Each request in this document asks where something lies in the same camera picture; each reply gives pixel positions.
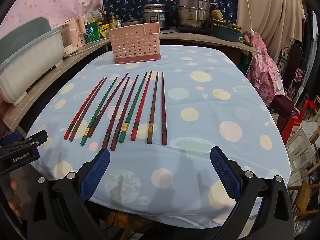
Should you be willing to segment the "person left hand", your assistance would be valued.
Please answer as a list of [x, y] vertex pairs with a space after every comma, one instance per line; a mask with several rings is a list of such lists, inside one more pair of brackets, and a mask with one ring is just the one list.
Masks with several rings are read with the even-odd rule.
[[22, 217], [21, 200], [19, 196], [15, 193], [18, 190], [18, 183], [16, 180], [14, 179], [10, 180], [10, 188], [11, 188], [12, 196], [10, 197], [10, 200], [8, 202], [9, 207], [12, 209], [12, 211], [17, 217]]

